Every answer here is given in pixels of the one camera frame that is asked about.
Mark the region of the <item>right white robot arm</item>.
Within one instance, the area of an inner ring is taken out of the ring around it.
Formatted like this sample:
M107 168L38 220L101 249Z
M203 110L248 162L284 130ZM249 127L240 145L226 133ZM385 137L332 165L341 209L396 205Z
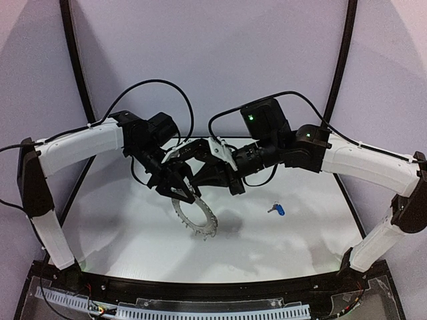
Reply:
M329 125L290 128L280 104L266 97L238 107L254 143L229 150L215 137L210 153L218 158L205 164L191 179L193 187L227 187L232 195L244 193L244 179L283 164L315 173L347 175L395 192L385 218L355 247L349 248L340 272L364 273L385 252L409 234L426 228L426 158L395 154L353 141Z

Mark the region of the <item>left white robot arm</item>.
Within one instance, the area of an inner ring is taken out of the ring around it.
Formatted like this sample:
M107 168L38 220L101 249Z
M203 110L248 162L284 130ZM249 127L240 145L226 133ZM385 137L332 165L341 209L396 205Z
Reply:
M162 149L177 133L172 117L163 112L144 120L129 111L120 111L100 125L88 125L61 137L24 140L17 175L23 210L56 268L64 270L74 265L75 256L55 213L47 178L100 153L121 150L151 175L149 188L165 197L193 203L197 193L186 183L192 176L191 168L182 161L168 163Z

